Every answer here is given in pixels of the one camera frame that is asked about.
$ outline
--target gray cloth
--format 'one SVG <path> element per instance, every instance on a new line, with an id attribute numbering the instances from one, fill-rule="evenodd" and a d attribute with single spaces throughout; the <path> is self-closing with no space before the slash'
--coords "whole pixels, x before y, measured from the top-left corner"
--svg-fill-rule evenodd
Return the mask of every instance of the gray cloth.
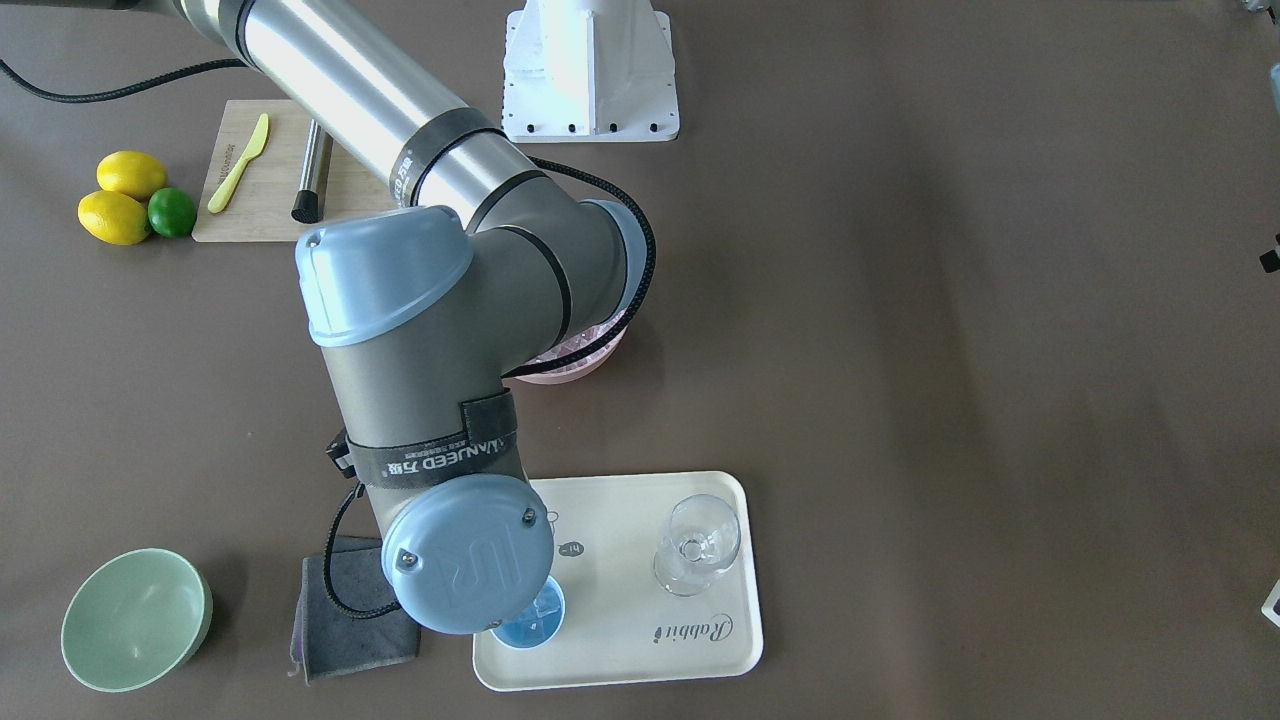
<path id="1" fill-rule="evenodd" d="M 380 541 L 338 537 L 333 553 L 333 587 L 357 609 L 381 607 L 396 600 L 383 577 Z M 372 620 L 343 615 L 324 592 L 324 556 L 302 561 L 302 592 L 293 619 L 289 655 L 303 679 L 349 675 L 417 657 L 420 628 L 403 610 Z"/>

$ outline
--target brown table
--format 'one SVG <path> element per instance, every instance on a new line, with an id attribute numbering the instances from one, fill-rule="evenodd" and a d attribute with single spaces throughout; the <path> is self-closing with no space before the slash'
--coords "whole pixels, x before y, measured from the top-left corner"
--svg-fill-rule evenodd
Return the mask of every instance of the brown table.
<path id="1" fill-rule="evenodd" d="M 358 5 L 497 115 L 521 3 Z M 77 108 L 0 82 L 0 715 L 1280 715 L 1270 23 L 1208 0 L 657 5 L 681 137 L 536 151 L 644 204 L 658 275 L 604 368 L 515 386 L 521 447 L 534 477 L 739 477 L 760 665 L 504 696 L 470 638 L 424 635 L 412 664 L 289 678 L 300 560 L 346 489 L 292 247 L 109 247 L 74 213 L 118 149 L 198 192 L 224 102 L 280 94 L 221 70 Z M 13 6 L 0 47 L 65 92 L 225 56 L 166 18 Z M 65 605 L 145 546 L 206 571 L 207 644 L 88 691 Z"/>

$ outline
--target yellow lemon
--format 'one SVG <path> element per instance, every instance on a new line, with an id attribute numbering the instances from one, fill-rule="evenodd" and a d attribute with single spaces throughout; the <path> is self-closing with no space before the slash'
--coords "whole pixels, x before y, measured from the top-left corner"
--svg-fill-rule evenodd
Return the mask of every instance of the yellow lemon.
<path id="1" fill-rule="evenodd" d="M 97 184 L 102 190 L 123 192 L 134 200 L 146 200 L 169 182 L 160 160 L 137 150 L 111 152 L 97 164 Z"/>
<path id="2" fill-rule="evenodd" d="M 137 245 L 151 234 L 147 209 L 114 190 L 99 190 L 81 199 L 79 222 L 93 237 L 111 245 Z"/>

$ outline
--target yellow knife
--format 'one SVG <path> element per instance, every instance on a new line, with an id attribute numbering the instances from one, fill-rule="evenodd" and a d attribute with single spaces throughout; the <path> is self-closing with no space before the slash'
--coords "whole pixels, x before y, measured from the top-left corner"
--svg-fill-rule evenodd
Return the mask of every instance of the yellow knife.
<path id="1" fill-rule="evenodd" d="M 262 149 L 266 147 L 266 113 L 262 113 L 257 118 L 257 127 L 253 128 L 253 135 L 250 136 L 248 145 L 241 152 L 239 160 L 236 160 L 236 167 L 232 168 L 232 172 L 227 173 L 227 179 L 223 181 L 223 184 L 218 186 L 214 196 L 209 199 L 210 213 L 221 213 L 227 209 L 227 204 L 232 201 L 232 195 L 236 192 L 236 186 L 239 184 L 239 178 L 244 174 L 248 161 L 261 155 Z"/>

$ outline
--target black cable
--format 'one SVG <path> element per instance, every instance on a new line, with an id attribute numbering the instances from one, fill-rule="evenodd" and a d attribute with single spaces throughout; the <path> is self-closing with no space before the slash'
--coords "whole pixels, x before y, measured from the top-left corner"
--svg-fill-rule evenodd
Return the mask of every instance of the black cable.
<path id="1" fill-rule="evenodd" d="M 347 493 L 347 500 L 342 501 L 342 507 L 339 507 L 338 514 L 334 515 L 333 524 L 329 525 L 329 538 L 324 542 L 324 562 L 321 564 L 321 575 L 324 575 L 324 593 L 329 596 L 329 602 L 332 602 L 334 607 L 348 618 L 355 618 L 356 620 L 372 620 L 374 618 L 381 618 L 388 612 L 396 612 L 399 610 L 399 601 L 393 601 L 381 607 L 375 607 L 374 610 L 356 610 L 355 607 L 351 607 L 346 602 L 338 600 L 338 593 L 333 591 L 333 573 L 330 569 L 330 561 L 333 560 L 333 542 L 338 539 L 338 525 L 342 523 L 342 516 L 347 514 L 347 509 L 351 507 L 351 503 L 362 495 L 365 495 L 365 483 L 356 480 L 356 486 Z"/>
<path id="2" fill-rule="evenodd" d="M 31 85 L 22 78 L 18 73 L 13 72 L 13 68 L 8 63 L 0 60 L 0 73 L 4 73 L 13 82 L 18 83 L 19 87 L 27 92 L 42 97 L 45 100 L 52 100 L 54 102 L 104 102 L 106 100 L 116 100 L 119 97 L 127 97 L 136 92 L 142 92 L 143 90 L 151 90 L 159 85 L 166 82 L 173 82 L 175 79 L 187 78 L 195 74 L 205 73 L 209 70 L 218 70 L 221 68 L 244 68 L 247 67 L 243 60 L 228 59 L 228 60 L 209 60 L 207 63 L 200 63 L 196 65 L 189 65 L 170 73 L 165 73 L 151 79 L 145 79 L 142 82 L 136 82 L 133 85 L 127 85 L 116 90 L 108 90 L 106 92 L 90 92 L 87 95 L 63 95 L 60 92 L 49 92 L 47 90 L 41 90 L 35 85 Z"/>
<path id="3" fill-rule="evenodd" d="M 640 205 L 636 204 L 636 201 L 632 200 L 630 195 L 623 192 L 622 188 L 620 188 L 618 186 L 613 184 L 607 179 L 598 178 L 590 173 L 579 170 L 577 168 L 571 168 L 568 165 L 562 165 L 559 163 L 553 163 L 550 160 L 543 160 L 541 158 L 529 158 L 529 159 L 532 160 L 535 165 L 538 165 L 544 170 L 550 170 L 553 173 L 559 173 L 564 177 L 585 182 L 590 186 L 595 186 L 603 190 L 604 192 L 608 192 L 613 197 L 617 197 L 618 201 L 622 202 L 622 205 L 627 210 L 630 210 L 632 215 L 635 215 L 636 223 L 640 224 L 640 232 L 644 233 L 645 260 L 644 260 L 644 270 L 640 273 L 640 284 L 636 287 L 635 297 L 631 299 L 631 302 L 627 305 L 626 310 L 622 311 L 622 316 L 618 318 L 618 322 L 614 323 L 613 327 L 611 327 L 608 331 L 605 331 L 604 334 L 595 338 L 585 347 L 575 350 L 573 352 L 570 352 L 563 357 L 547 360 L 544 363 L 529 363 L 521 365 L 515 370 L 511 370 L 509 373 L 504 374 L 503 375 L 504 378 L 518 378 L 521 375 L 532 375 L 535 373 L 547 373 L 549 370 L 558 370 L 559 368 L 563 368 L 566 365 L 572 365 L 573 363 L 577 363 L 584 357 L 589 357 L 591 354 L 599 351 L 602 347 L 612 342 L 613 338 L 618 337 L 618 334 L 623 329 L 626 329 L 627 323 L 630 323 L 631 318 L 634 318 L 636 311 L 640 310 L 640 304 L 644 302 L 644 296 L 646 292 L 649 292 L 649 283 L 653 281 L 653 268 L 658 261 L 658 245 L 653 238 L 653 228 L 649 225 L 649 219 L 645 217 L 644 210 L 640 209 Z"/>

